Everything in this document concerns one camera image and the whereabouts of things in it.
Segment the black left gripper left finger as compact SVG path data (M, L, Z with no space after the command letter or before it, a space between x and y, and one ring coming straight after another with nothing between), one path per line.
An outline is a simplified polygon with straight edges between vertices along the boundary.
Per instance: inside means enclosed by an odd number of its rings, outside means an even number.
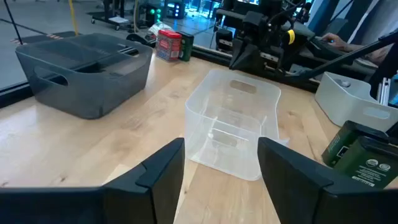
M176 138L100 186L2 188L1 223L173 223L184 166Z

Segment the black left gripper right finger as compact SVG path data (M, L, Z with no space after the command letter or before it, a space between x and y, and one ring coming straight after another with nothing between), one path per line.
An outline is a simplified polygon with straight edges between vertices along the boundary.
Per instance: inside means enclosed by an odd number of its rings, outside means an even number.
M260 137L262 179L281 223L397 224L397 190L377 189Z

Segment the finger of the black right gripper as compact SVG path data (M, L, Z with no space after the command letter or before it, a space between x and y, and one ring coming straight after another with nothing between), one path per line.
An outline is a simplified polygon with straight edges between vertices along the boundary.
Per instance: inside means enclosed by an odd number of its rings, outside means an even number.
M300 43L295 41L289 44L287 41L284 41L280 43L279 50L278 71L283 71L284 66L300 51Z
M258 46L240 39L233 40L233 54L229 63L230 70L260 70L262 59Z

